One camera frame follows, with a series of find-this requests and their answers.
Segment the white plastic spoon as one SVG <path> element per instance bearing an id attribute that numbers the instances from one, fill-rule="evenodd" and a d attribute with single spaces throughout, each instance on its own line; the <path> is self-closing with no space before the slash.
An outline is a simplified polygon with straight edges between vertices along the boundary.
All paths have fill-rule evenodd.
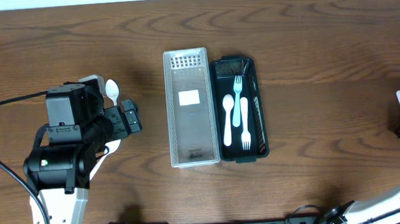
<path id="1" fill-rule="evenodd" d="M 223 97 L 223 108 L 225 110 L 225 125 L 223 134 L 223 144 L 229 147 L 232 143 L 232 126 L 231 126 L 231 111 L 234 107 L 234 98 L 230 94 L 226 94 Z"/>
<path id="2" fill-rule="evenodd" d="M 118 97 L 120 95 L 120 90 L 117 82 L 114 80 L 108 80 L 105 86 L 107 97 L 113 102 L 114 106 L 118 105 Z"/>

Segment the mint green plastic fork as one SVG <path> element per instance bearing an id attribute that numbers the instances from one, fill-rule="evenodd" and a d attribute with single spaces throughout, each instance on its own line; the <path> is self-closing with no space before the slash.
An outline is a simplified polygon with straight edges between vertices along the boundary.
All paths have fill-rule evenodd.
<path id="1" fill-rule="evenodd" d="M 234 103 L 234 111 L 233 111 L 233 117 L 232 117 L 232 125 L 234 127 L 239 127 L 240 125 L 240 113 L 241 113 L 241 106 L 239 105 L 240 101 L 240 93 L 243 89 L 242 85 L 242 76 L 241 75 L 236 75 L 234 84 L 233 84 L 233 91 L 235 93 L 235 103 Z"/>

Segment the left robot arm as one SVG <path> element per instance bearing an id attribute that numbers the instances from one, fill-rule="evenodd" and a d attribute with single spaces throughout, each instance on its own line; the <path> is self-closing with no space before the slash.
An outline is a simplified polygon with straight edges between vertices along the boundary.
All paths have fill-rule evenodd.
<path id="1" fill-rule="evenodd" d="M 83 224 L 89 188 L 104 159 L 141 132 L 137 105 L 118 101 L 114 80 L 99 75 L 46 93 L 48 123 L 38 129 L 24 174 L 37 195 L 34 224 Z"/>

